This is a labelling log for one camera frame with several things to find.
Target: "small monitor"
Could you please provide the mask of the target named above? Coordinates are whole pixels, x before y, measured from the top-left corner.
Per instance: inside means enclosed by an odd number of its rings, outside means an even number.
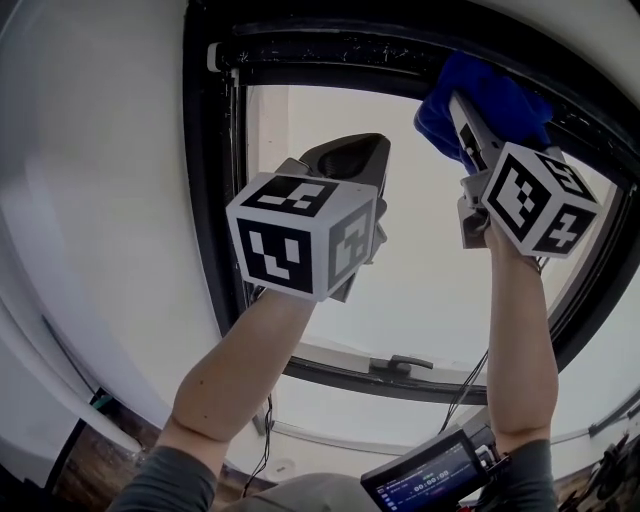
[[[440,434],[360,480],[378,507],[389,512],[454,506],[487,481],[473,445],[459,428]]]

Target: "wire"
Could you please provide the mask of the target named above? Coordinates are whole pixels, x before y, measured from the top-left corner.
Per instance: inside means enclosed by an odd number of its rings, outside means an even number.
[[[440,432],[438,432],[438,434],[440,434],[447,428],[449,421],[451,421],[451,418],[455,414],[456,410],[458,409],[460,404],[464,401],[467,394],[471,390],[471,386],[473,386],[474,382],[477,380],[478,376],[482,372],[482,369],[484,368],[484,365],[487,363],[488,358],[489,358],[489,350],[487,350],[484,353],[484,355],[480,358],[480,361],[478,361],[478,364],[476,365],[476,367],[471,371],[469,376],[460,386],[460,389],[458,389],[454,397],[451,399],[451,403],[449,404],[447,415],[445,416],[444,422],[442,423],[442,427],[440,428]]]
[[[540,263],[540,273],[542,274],[542,271],[544,270],[544,267],[547,266],[547,263],[549,263],[549,258],[543,258],[542,262]]]
[[[249,305],[251,306],[254,302],[256,302],[264,293],[264,286],[254,286],[253,290],[251,290],[251,294],[249,295]]]
[[[251,482],[253,482],[255,477],[258,476],[258,474],[260,474],[267,467],[267,462],[269,461],[269,455],[271,452],[271,418],[273,416],[273,401],[271,400],[271,395],[269,395],[267,401],[269,402],[269,407],[267,408],[267,412],[264,415],[264,429],[266,432],[266,438],[264,441],[264,452],[262,454],[262,458],[258,461],[258,464],[253,470],[253,473],[251,473],[249,480],[247,480],[247,483],[242,490],[242,498],[246,498],[247,491],[249,490]]]
[[[46,329],[49,331],[49,334],[51,334],[53,341],[55,341],[56,345],[58,345],[58,348],[67,358],[67,361],[69,361],[69,364],[71,364],[72,368],[76,371],[76,373],[78,374],[78,377],[80,377],[80,380],[84,383],[85,386],[87,386],[87,389],[91,392],[91,394],[93,395],[93,398],[95,398],[96,391],[94,391],[93,386],[89,384],[89,382],[87,381],[85,376],[82,374],[82,372],[74,362],[69,352],[67,352],[67,349],[62,344],[62,341],[60,340],[60,338],[58,338],[58,333],[53,329],[53,326],[45,316],[41,316],[40,318],[42,319],[42,323],[44,323],[44,326],[46,327]]]

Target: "blue cloth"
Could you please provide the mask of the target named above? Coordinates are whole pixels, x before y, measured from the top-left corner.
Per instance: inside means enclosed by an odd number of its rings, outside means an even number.
[[[551,145],[544,128],[553,117],[551,105],[496,73],[490,64],[455,52],[442,68],[435,89],[418,109],[414,125],[441,153],[462,162],[470,174],[476,168],[462,151],[449,112],[454,90],[474,103],[487,126],[502,140],[516,144],[536,141],[545,148]]]

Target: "wooden floor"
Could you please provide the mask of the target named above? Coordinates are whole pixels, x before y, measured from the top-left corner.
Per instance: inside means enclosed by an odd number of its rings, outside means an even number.
[[[107,509],[137,473],[160,434],[157,428],[115,400],[105,404],[100,411],[124,432],[137,439],[143,446],[143,451],[131,455],[91,427],[85,426],[82,429],[62,465],[53,493],[85,506],[90,512]],[[222,510],[240,499],[246,481],[247,475],[244,473],[224,467],[216,489],[213,510]],[[253,482],[249,494],[272,487],[272,484],[260,479]]]

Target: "forearm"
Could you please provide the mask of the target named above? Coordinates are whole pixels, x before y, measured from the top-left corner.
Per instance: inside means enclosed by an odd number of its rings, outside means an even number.
[[[253,417],[300,341],[315,303],[266,291],[185,377],[173,407],[184,427],[230,441]]]
[[[499,441],[500,434],[517,437],[533,432],[535,437],[548,437],[558,396],[558,371],[542,279],[510,242],[490,247],[493,278],[487,387],[492,428]]]

